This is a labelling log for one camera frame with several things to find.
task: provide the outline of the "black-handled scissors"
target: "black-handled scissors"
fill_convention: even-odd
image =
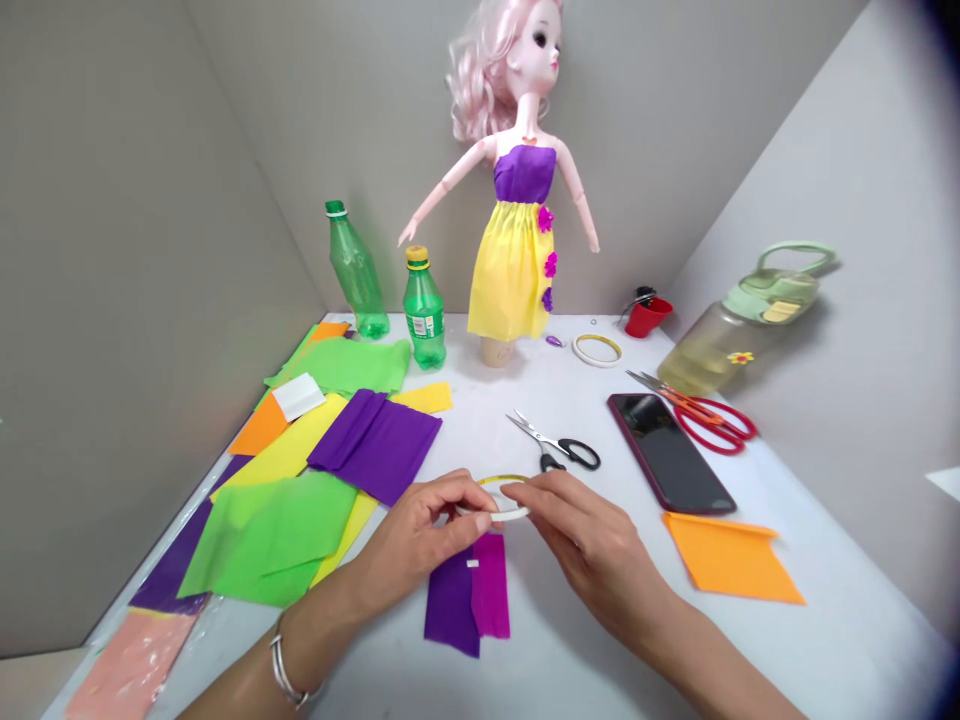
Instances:
[[[515,409],[514,412],[517,414],[517,417],[519,417],[520,420],[510,417],[509,415],[507,415],[507,419],[509,419],[510,422],[512,422],[518,428],[523,430],[527,435],[529,435],[538,443],[540,443],[540,451],[542,453],[540,455],[540,471],[541,472],[547,472],[547,470],[566,470],[567,469],[566,466],[558,463],[556,459],[553,457],[553,455],[551,455],[548,452],[547,446],[550,446],[556,450],[559,450],[561,453],[564,454],[564,456],[566,456],[570,460],[573,460],[573,462],[579,465],[583,465],[587,470],[596,470],[598,467],[600,467],[600,456],[597,455],[596,450],[594,450],[592,447],[590,447],[586,443],[582,443],[579,440],[571,440],[570,438],[563,438],[561,440],[551,440],[548,437],[544,437],[539,432],[537,432],[537,429],[530,424],[530,421],[527,420],[519,410]],[[589,453],[590,456],[593,458],[593,460],[588,461],[582,455],[577,453],[577,451],[574,450],[574,448],[577,448],[581,451]]]

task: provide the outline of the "smartphone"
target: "smartphone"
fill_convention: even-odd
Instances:
[[[726,515],[737,509],[659,395],[611,395],[607,404],[665,510]]]

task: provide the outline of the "fingernail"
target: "fingernail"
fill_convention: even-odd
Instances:
[[[490,529],[490,524],[493,522],[490,513],[477,513],[474,517],[477,519],[477,530],[481,534]]]

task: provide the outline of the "pink paper flower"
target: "pink paper flower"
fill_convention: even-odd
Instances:
[[[547,262],[543,264],[543,274],[546,275],[548,279],[557,276],[556,253],[550,253],[550,255],[547,257]]]
[[[540,207],[540,232],[550,232],[553,230],[553,213],[547,210],[547,206]]]

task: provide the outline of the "green crepe paper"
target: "green crepe paper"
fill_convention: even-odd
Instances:
[[[293,380],[295,376],[291,375],[290,377],[286,377],[286,379],[280,381],[281,378],[284,378],[286,376],[286,373],[284,371],[291,364],[293,364],[295,360],[299,359],[300,353],[303,351],[304,347],[306,347],[307,345],[307,341],[310,339],[313,333],[316,332],[318,327],[320,327],[319,323],[313,325],[310,328],[310,330],[307,331],[307,334],[303,336],[303,340],[301,340],[300,344],[297,345],[297,349],[293,351],[293,355],[291,355],[290,358],[283,365],[280,366],[280,372],[278,372],[276,375],[274,375],[271,378],[264,378],[263,382],[267,386],[267,390],[265,393],[263,393],[263,397],[260,398],[260,402],[257,403],[257,407],[254,408],[254,411],[256,411],[256,409],[263,404],[263,401],[267,399],[267,395],[270,394],[271,390],[273,390],[275,387],[279,387],[280,385],[283,385],[289,382],[290,380]]]
[[[361,388],[393,393],[400,390],[410,364],[410,341],[393,344],[355,342],[330,338],[310,343],[268,384],[276,387],[303,373],[309,373],[324,393],[335,392],[346,398]]]
[[[357,499],[355,487],[329,473],[308,473],[281,483],[287,485],[286,492],[269,504],[276,507],[276,526],[264,574],[333,555]]]
[[[356,494],[321,473],[222,488],[178,597],[212,591],[288,607],[336,552]]]

